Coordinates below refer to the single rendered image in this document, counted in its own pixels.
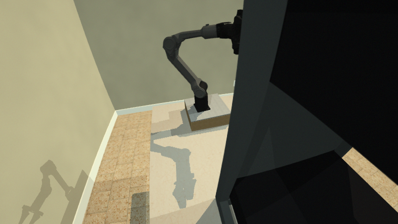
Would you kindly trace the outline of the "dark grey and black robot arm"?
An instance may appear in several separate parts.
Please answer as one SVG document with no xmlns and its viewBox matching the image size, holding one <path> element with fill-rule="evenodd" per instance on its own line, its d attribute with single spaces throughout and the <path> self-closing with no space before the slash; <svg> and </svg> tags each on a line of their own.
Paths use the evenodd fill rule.
<svg viewBox="0 0 398 224">
<path fill-rule="evenodd" d="M 208 106 L 208 93 L 206 91 L 208 84 L 201 78 L 198 78 L 180 58 L 179 48 L 184 40 L 191 38 L 203 37 L 204 39 L 229 39 L 226 31 L 228 26 L 231 24 L 231 22 L 221 22 L 213 25 L 206 24 L 202 29 L 179 32 L 168 36 L 163 40 L 163 49 L 165 50 L 168 60 L 191 85 L 195 101 L 193 105 L 198 113 L 210 110 L 210 107 Z"/>
</svg>

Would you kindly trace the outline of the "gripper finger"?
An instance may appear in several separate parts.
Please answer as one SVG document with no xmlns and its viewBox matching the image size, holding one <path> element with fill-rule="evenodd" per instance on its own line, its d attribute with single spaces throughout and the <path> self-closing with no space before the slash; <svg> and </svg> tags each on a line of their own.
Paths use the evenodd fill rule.
<svg viewBox="0 0 398 224">
<path fill-rule="evenodd" d="M 239 43 L 239 42 L 233 42 L 233 43 L 232 43 L 232 49 L 233 49 L 233 50 L 239 50 L 239 46 L 240 46 L 240 43 Z"/>
<path fill-rule="evenodd" d="M 242 16 L 241 15 L 236 15 L 234 17 L 234 24 L 242 24 Z"/>
</svg>

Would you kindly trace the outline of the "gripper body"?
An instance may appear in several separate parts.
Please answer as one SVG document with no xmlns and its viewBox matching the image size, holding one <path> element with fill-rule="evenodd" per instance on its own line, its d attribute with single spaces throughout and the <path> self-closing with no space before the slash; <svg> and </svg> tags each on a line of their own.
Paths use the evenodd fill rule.
<svg viewBox="0 0 398 224">
<path fill-rule="evenodd" d="M 243 16 L 243 9 L 237 10 L 237 16 Z M 232 43 L 239 43 L 240 42 L 240 35 L 241 35 L 241 26 L 242 24 L 233 23 L 229 25 L 226 29 L 226 35 L 229 39 L 231 39 Z M 233 50 L 235 55 L 239 54 L 239 50 Z"/>
</svg>

